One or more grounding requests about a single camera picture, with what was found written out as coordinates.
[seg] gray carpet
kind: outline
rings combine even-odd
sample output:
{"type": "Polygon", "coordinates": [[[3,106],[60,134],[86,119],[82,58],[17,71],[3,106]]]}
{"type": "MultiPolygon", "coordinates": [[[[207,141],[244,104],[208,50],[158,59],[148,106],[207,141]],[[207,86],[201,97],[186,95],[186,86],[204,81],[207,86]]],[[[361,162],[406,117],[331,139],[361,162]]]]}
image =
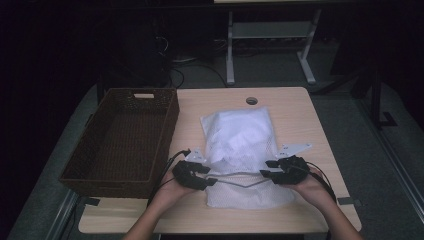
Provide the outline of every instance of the gray carpet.
{"type": "MultiPolygon", "coordinates": [[[[252,57],[235,58],[236,85],[233,87],[303,86],[310,91],[324,87],[336,77],[329,76],[337,44],[315,44],[309,61],[318,80],[309,86],[295,55],[296,49],[263,52],[252,57]]],[[[181,88],[222,88],[225,77],[225,57],[213,62],[193,62],[177,68],[184,74],[181,88]]],[[[175,84],[182,80],[172,72],[175,84]]],[[[348,83],[327,96],[313,96],[312,101],[327,135],[356,209],[362,222],[361,233],[366,239],[422,239],[424,225],[402,189],[387,154],[377,140],[359,100],[352,99],[348,83]]],[[[93,88],[81,102],[64,130],[45,171],[28,200],[9,239],[44,239],[56,216],[66,189],[57,178],[75,146],[86,119],[95,110],[93,88]]],[[[414,182],[424,189],[422,172],[424,133],[405,111],[397,94],[383,87],[382,109],[389,111],[399,126],[384,128],[396,152],[414,182]]],[[[88,235],[78,231],[78,219],[83,204],[68,220],[62,239],[120,239],[117,235],[88,235]]],[[[311,234],[307,240],[325,239],[325,234],[311,234]]]]}

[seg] table leg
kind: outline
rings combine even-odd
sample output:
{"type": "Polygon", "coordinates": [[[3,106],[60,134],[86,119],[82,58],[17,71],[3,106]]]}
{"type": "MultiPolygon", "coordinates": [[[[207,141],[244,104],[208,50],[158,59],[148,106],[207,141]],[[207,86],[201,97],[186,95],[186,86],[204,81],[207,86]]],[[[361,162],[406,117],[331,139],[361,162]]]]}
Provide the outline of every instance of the table leg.
{"type": "Polygon", "coordinates": [[[233,12],[228,15],[228,50],[227,50],[227,84],[234,85],[234,67],[233,67],[233,12]]]}
{"type": "Polygon", "coordinates": [[[302,66],[303,73],[305,74],[306,80],[309,84],[315,84],[316,80],[314,74],[312,73],[311,68],[309,67],[308,57],[309,49],[311,48],[312,41],[314,39],[315,31],[318,26],[318,20],[321,15],[321,9],[317,9],[314,14],[314,18],[309,27],[308,35],[306,36],[306,44],[302,51],[297,52],[297,57],[299,58],[300,65],[302,66]]]}

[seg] dark background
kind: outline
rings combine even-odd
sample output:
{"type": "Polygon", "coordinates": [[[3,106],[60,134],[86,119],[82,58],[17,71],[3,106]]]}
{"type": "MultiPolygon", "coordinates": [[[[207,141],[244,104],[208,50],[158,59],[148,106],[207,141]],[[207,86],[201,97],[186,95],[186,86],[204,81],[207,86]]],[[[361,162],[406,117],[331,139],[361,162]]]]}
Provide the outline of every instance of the dark background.
{"type": "MultiPolygon", "coordinates": [[[[341,41],[335,74],[370,64],[398,91],[424,128],[422,3],[370,2],[377,4],[325,8],[316,38],[341,41]]],[[[186,13],[166,13],[160,21],[147,12],[87,11],[134,4],[144,3],[1,1],[1,239],[12,228],[69,117],[91,86],[99,79],[106,87],[166,84],[168,62],[158,55],[160,46],[154,38],[158,33],[175,45],[195,46],[197,53],[198,45],[225,38],[226,21],[219,11],[193,13],[191,18],[186,13]]]]}

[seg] person's right hand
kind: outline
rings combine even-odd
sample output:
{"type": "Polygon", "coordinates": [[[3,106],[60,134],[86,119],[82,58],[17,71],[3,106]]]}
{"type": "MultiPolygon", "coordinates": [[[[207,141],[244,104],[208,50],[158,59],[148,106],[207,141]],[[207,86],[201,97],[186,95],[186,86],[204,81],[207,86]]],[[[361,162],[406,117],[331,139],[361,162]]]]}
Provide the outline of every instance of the person's right hand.
{"type": "MultiPolygon", "coordinates": [[[[315,168],[310,168],[311,172],[318,174],[322,177],[322,173],[315,168]]],[[[305,180],[296,185],[282,185],[283,187],[290,188],[298,192],[307,202],[317,207],[318,209],[322,204],[334,203],[330,194],[314,177],[308,175],[305,180]]]]}

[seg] metal frame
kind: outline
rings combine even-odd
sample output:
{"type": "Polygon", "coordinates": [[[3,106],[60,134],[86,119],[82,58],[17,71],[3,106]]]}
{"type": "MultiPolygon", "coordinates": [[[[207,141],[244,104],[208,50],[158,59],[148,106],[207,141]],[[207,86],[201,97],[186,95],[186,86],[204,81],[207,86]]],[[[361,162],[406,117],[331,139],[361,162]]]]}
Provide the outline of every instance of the metal frame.
{"type": "Polygon", "coordinates": [[[315,84],[316,80],[309,66],[307,57],[309,50],[314,39],[315,31],[318,26],[318,21],[321,15],[321,9],[315,10],[313,20],[306,22],[280,22],[280,23],[234,23],[233,12],[228,14],[228,49],[227,49],[227,84],[234,85],[234,61],[233,61],[233,39],[246,39],[246,38],[287,38],[287,37],[304,37],[306,44],[302,51],[297,52],[297,56],[302,66],[303,73],[309,84],[315,84]],[[258,31],[256,28],[255,33],[249,32],[249,27],[257,27],[258,24],[268,26],[276,30],[275,33],[270,34],[269,31],[258,31]],[[305,32],[302,30],[304,26],[308,26],[305,32]]]}

